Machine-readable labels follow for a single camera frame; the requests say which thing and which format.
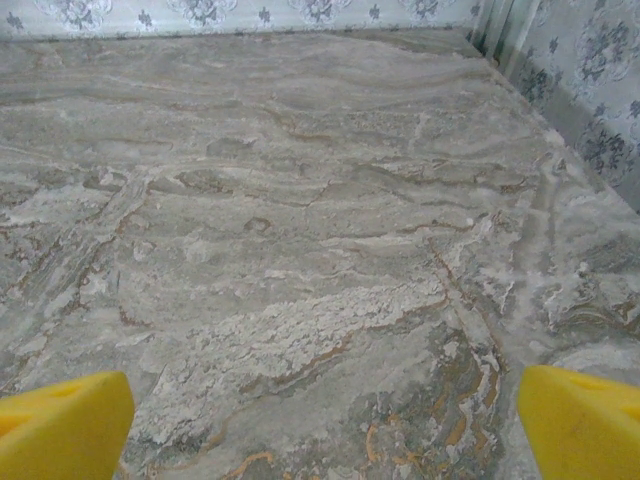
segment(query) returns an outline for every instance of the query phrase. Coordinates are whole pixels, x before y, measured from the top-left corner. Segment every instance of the wallpaper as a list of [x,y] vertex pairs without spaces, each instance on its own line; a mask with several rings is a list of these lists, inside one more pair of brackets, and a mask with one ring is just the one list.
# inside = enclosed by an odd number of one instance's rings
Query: wallpaper
[[0,39],[473,28],[483,0],[0,0]]
[[541,0],[510,80],[640,213],[640,1]]

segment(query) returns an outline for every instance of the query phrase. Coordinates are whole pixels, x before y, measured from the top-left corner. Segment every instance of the stone countertop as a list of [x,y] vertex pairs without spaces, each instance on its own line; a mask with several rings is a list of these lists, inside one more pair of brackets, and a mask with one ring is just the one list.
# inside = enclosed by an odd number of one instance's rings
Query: stone countertop
[[121,478],[536,478],[640,382],[640,221],[451,32],[0,46],[0,389],[104,369]]

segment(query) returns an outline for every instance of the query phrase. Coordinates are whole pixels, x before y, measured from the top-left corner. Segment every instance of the floral wallpaper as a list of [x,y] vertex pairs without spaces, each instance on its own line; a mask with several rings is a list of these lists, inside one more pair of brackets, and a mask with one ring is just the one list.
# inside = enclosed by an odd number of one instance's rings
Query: floral wallpaper
[[1,0],[0,39],[412,26],[472,29],[483,4],[484,0]]
[[510,80],[640,213],[640,1],[540,0]]

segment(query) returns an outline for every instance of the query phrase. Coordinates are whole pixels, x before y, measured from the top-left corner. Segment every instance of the yellow object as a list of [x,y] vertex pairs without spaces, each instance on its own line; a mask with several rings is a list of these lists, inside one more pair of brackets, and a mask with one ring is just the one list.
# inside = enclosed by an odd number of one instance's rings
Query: yellow object
[[110,480],[133,412],[122,372],[0,399],[0,479]]
[[518,412],[545,480],[640,479],[640,388],[533,366]]

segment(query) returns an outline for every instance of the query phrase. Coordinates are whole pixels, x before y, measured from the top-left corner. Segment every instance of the gray marble surface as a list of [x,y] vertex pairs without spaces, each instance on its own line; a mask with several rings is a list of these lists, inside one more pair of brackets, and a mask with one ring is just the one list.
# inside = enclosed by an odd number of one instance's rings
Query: gray marble surface
[[457,32],[0,46],[0,388],[124,370],[121,478],[536,478],[638,383],[640,221]]

